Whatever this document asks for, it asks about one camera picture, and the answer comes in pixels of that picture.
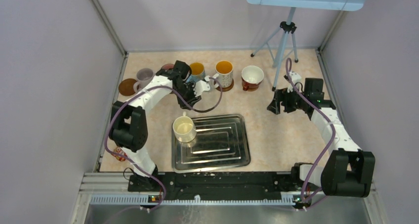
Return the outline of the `pink mug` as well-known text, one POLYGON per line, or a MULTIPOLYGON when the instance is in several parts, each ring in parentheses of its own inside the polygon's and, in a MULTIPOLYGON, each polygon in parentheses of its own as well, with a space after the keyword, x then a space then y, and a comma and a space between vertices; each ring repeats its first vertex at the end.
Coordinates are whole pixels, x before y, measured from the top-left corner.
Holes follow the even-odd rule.
POLYGON ((165 64, 161 67, 162 70, 166 70, 166 71, 173 70, 173 68, 174 68, 174 64, 171 64, 171 63, 165 64))

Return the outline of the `blue butterfly mug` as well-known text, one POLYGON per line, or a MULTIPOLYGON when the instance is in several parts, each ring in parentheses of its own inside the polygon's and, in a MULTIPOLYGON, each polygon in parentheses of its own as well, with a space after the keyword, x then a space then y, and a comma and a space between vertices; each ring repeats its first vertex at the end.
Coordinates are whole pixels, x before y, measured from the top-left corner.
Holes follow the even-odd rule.
POLYGON ((189 66, 192 72, 186 82, 198 82, 205 78, 205 67, 202 63, 194 62, 191 63, 189 66))

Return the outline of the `white red-bottom cup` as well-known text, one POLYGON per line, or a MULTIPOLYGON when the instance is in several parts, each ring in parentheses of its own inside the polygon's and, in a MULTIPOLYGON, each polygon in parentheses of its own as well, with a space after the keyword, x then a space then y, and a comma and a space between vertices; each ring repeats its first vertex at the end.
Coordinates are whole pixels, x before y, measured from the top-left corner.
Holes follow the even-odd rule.
POLYGON ((264 79, 264 71, 254 65, 246 66, 241 72, 243 91, 255 91, 264 79))

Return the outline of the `lilac mug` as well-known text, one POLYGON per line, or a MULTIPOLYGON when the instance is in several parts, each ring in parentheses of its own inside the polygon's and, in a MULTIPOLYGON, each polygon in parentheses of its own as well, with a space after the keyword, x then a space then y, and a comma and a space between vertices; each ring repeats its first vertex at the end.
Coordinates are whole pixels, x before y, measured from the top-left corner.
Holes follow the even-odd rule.
POLYGON ((140 69, 136 73, 136 82, 133 85, 133 90, 135 93, 145 88, 153 79, 155 73, 150 68, 140 69))

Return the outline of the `silver mug orange inside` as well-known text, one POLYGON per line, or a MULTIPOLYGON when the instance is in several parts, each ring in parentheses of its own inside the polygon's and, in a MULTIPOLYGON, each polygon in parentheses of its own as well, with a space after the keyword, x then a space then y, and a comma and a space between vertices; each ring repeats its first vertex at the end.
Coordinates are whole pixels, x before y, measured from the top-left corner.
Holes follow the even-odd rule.
POLYGON ((219 84, 217 82, 213 82, 213 87, 218 88, 228 88, 233 83, 233 65, 229 61, 220 61, 215 66, 216 74, 213 76, 213 78, 217 79, 219 81, 219 84))

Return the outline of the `brown coaster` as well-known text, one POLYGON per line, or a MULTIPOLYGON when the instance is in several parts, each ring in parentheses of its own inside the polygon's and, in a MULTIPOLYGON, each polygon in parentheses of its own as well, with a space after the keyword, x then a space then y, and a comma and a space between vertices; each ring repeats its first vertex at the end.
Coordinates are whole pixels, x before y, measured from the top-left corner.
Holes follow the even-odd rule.
POLYGON ((136 79, 128 78, 123 81, 118 86, 118 91, 120 95, 123 96, 132 96, 135 94, 134 84, 137 82, 136 79))
POLYGON ((232 80, 231 85, 228 86, 228 87, 221 88, 221 87, 217 86, 215 89, 218 90, 218 91, 227 92, 227 91, 230 91, 233 88, 233 86, 234 86, 234 80, 232 80))

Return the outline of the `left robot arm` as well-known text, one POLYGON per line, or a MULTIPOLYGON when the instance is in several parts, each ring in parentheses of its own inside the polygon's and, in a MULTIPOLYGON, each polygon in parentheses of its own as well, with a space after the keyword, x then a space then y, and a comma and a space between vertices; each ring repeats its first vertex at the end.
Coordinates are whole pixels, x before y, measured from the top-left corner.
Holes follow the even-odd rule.
POLYGON ((156 189, 159 181, 154 175, 157 166, 145 148, 148 138, 146 115, 171 93, 176 95, 181 109, 193 110, 202 93, 209 90, 209 85, 205 81, 189 81, 191 74, 187 63, 176 61, 172 69, 159 70, 132 98, 113 104, 108 137, 122 148, 123 158, 132 163, 134 173, 140 176, 140 185, 147 191, 156 189))

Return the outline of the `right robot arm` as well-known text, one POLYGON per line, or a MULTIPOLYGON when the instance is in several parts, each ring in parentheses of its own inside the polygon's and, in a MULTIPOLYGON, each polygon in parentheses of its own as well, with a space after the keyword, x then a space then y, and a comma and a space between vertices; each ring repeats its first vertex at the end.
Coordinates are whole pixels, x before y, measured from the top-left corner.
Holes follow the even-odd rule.
POLYGON ((323 80, 305 79, 304 90, 296 87, 276 89, 267 110, 285 113, 302 110, 316 126, 326 147, 313 164, 299 164, 298 172, 290 176, 295 190, 305 191, 309 184, 328 196, 367 197, 370 194, 375 168, 375 156, 364 151, 350 138, 340 121, 336 106, 324 98, 323 80))

